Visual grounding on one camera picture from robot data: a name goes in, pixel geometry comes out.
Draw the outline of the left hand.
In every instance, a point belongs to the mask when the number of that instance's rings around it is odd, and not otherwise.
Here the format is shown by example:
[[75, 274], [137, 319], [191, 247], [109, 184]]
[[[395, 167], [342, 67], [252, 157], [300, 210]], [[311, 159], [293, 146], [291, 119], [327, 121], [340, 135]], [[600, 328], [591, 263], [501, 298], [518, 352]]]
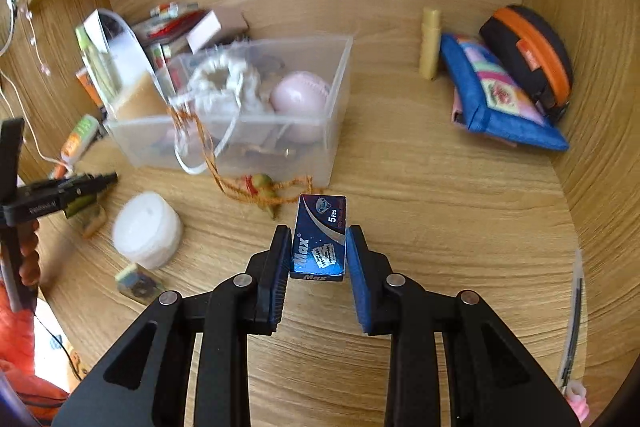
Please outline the left hand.
[[39, 222], [37, 220], [23, 223], [18, 227], [18, 237], [20, 238], [23, 257], [20, 275], [23, 284], [27, 287], [34, 287], [39, 282], [41, 275], [37, 251], [39, 243], [38, 229]]

